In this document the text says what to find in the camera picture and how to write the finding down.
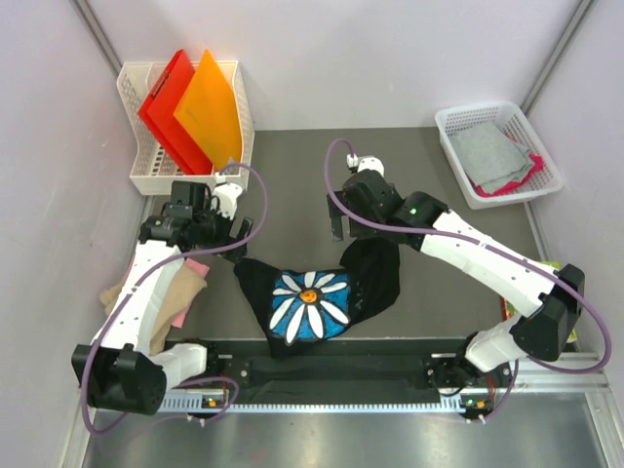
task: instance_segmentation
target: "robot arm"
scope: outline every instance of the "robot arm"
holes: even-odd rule
[[[218,247],[246,237],[253,222],[245,218],[236,239],[230,230],[243,189],[219,183],[213,191],[206,184],[174,182],[171,201],[160,215],[151,216],[140,228],[135,257],[128,278],[115,304],[128,293],[126,306],[104,337],[89,376],[90,406],[109,410],[153,414],[167,390],[187,378],[206,371],[209,350],[197,343],[181,343],[150,356],[152,332],[169,285],[184,259],[166,263],[135,288],[137,280],[153,265],[195,248]],[[238,261],[243,246],[224,256]],[[97,332],[92,343],[98,338]],[[72,366],[80,380],[91,345],[78,345]]]
[[[381,161],[372,156],[358,158],[349,155],[347,166],[354,174],[341,191],[334,193],[356,215],[380,224],[465,234],[476,238],[480,244],[436,235],[380,231],[349,219],[352,237],[384,237],[439,258],[508,299],[519,312],[513,319],[467,338],[453,362],[456,386],[526,355],[544,361],[559,358],[580,314],[579,304],[551,280],[485,249],[485,246],[498,247],[522,263],[554,274],[580,293],[584,286],[581,270],[567,265],[556,271],[525,258],[478,231],[447,205],[426,193],[414,192],[402,198],[395,187],[384,180]],[[332,235],[335,240],[342,240],[342,212],[329,197],[328,200]]]

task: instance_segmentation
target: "tan fabric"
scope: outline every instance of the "tan fabric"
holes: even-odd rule
[[[99,295],[99,301],[104,305],[106,317],[110,315],[121,293],[123,283],[113,286]],[[199,291],[206,287],[206,280],[185,264],[181,266],[172,279],[165,300],[160,308],[152,338],[149,342],[149,354],[160,353],[165,347],[165,338],[172,326],[172,321],[185,307],[190,305]]]

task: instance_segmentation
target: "folded gray cloth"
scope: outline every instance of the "folded gray cloth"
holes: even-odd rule
[[[509,182],[521,182],[535,165],[530,149],[509,139],[491,122],[457,132],[449,139],[465,173],[486,193]]]

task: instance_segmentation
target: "gray table surface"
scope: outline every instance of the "gray table surface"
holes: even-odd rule
[[[266,224],[249,245],[250,256],[299,271],[338,266],[348,242],[332,241],[323,181],[326,150],[337,137],[351,139],[361,156],[380,158],[386,179],[404,197],[415,190],[428,192],[477,229],[520,254],[538,258],[522,204],[480,211],[468,207],[435,128],[257,132],[252,165],[264,178],[270,200]],[[336,188],[349,177],[346,152],[340,148],[331,165]],[[252,178],[249,190],[239,215],[258,220],[262,199]],[[263,338],[232,264],[210,256],[200,261],[211,267],[208,287],[195,298],[183,328],[172,330],[170,337]],[[407,247],[401,247],[401,262],[397,302],[344,336],[465,336],[501,320],[498,296],[472,278]]]

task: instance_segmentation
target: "red folder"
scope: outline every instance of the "red folder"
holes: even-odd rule
[[[174,117],[195,74],[185,51],[177,51],[138,111],[149,131],[185,174],[210,174],[213,163]]]

